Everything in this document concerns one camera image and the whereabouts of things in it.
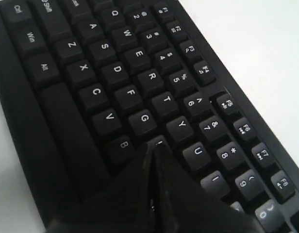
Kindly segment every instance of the white desk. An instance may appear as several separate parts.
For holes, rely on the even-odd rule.
[[[299,0],[181,0],[299,166]],[[44,227],[0,106],[0,233]]]

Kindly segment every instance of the black keyboard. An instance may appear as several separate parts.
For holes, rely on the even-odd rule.
[[[0,100],[46,226],[164,143],[266,233],[299,233],[299,169],[178,1],[0,2]]]

